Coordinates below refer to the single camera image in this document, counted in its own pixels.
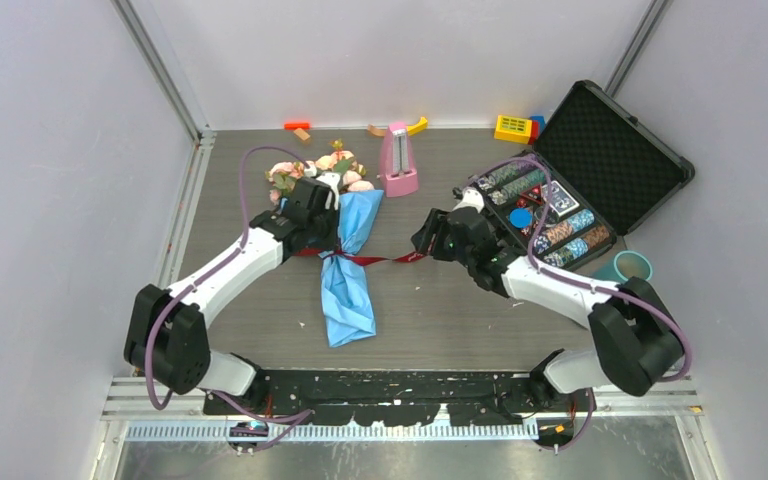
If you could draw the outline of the red ribbon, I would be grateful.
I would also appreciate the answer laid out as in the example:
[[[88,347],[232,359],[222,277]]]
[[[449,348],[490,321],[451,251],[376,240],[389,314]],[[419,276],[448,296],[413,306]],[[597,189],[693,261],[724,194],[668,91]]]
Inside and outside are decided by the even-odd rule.
[[[420,261],[425,258],[424,254],[418,253],[418,252],[411,252],[406,255],[402,255],[395,258],[390,257],[382,257],[382,256],[362,256],[362,255],[354,255],[350,254],[348,252],[345,252],[343,250],[337,249],[334,251],[325,251],[320,249],[313,249],[313,248],[306,248],[301,250],[300,252],[296,253],[296,256],[299,257],[308,257],[308,256],[317,256],[321,259],[327,259],[331,257],[338,257],[343,258],[346,260],[349,260],[356,265],[359,265],[361,267],[370,266],[376,263],[380,262],[393,262],[393,263],[402,263],[402,264],[409,264],[414,263],[417,261]]]

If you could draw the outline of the pink flower bouquet blue wrap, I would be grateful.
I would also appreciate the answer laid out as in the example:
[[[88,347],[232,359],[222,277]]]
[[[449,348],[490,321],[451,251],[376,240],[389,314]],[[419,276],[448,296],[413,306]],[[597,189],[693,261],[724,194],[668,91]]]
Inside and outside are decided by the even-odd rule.
[[[355,154],[337,139],[332,152],[315,161],[278,162],[265,173],[271,185],[270,200],[281,205],[289,198],[295,183],[304,173],[339,173],[340,207],[337,229],[339,248],[323,251],[321,303],[328,344],[336,348],[376,335],[377,326],[368,292],[367,277],[358,258],[370,237],[383,200],[383,192],[365,179],[366,168]]]

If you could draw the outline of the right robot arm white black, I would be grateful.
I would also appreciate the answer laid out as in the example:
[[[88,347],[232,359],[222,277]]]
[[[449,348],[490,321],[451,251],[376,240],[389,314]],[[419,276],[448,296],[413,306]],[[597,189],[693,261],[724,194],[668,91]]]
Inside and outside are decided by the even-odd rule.
[[[504,240],[503,230],[468,188],[452,210],[432,209],[411,242],[420,254],[461,264],[479,288],[542,306],[590,332],[590,347],[557,350],[529,372],[537,406],[556,410],[572,393],[607,385],[641,397],[687,373],[687,338],[647,281],[617,284],[550,266]]]

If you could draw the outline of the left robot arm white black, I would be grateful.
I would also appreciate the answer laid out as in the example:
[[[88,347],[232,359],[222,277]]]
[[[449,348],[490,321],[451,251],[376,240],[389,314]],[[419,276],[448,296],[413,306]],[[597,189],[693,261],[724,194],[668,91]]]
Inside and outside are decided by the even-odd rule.
[[[218,314],[259,277],[306,249],[336,245],[340,175],[297,181],[282,206],[255,216],[247,230],[194,274],[136,295],[124,359],[176,394],[219,390],[240,412],[258,412],[267,398],[257,366],[209,345]]]

